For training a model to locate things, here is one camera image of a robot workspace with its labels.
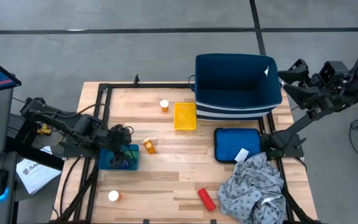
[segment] crumpled towel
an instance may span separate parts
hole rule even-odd
[[[238,162],[233,175],[219,188],[221,213],[241,223],[281,224],[285,218],[283,183],[264,152]]]

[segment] concrete floor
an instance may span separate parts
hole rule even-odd
[[[258,0],[262,28],[358,27],[358,1]],[[0,0],[0,30],[253,27],[247,0]],[[311,72],[327,60],[350,68],[358,57],[358,32],[263,33],[267,55],[279,69],[303,58]],[[183,81],[203,53],[258,54],[254,32],[191,34],[0,35],[0,65],[23,82],[14,96],[42,96],[76,110],[85,81]],[[12,104],[12,112],[21,108]],[[293,111],[295,119],[304,115]],[[358,155],[349,123],[358,104],[317,121],[300,133],[319,219],[358,223]],[[352,133],[358,149],[358,131]],[[19,204],[19,223],[47,222],[58,179]]]

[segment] yellow container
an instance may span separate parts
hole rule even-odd
[[[175,103],[173,126],[175,130],[191,131],[196,129],[196,104]]]

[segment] red cylinder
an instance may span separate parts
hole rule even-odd
[[[209,196],[205,188],[199,189],[198,195],[200,196],[201,200],[203,201],[208,211],[212,212],[216,208],[215,203],[212,201],[211,197]]]

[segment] blue bin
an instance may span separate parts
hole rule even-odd
[[[135,144],[130,144],[128,146],[121,146],[121,151],[126,154],[126,156],[131,161],[128,167],[122,169],[112,169],[110,166],[110,160],[114,157],[114,153],[105,148],[101,148],[99,156],[99,169],[100,170],[137,170],[139,168],[139,146]]]
[[[282,102],[276,63],[261,55],[198,55],[194,91],[198,119],[259,119]]]

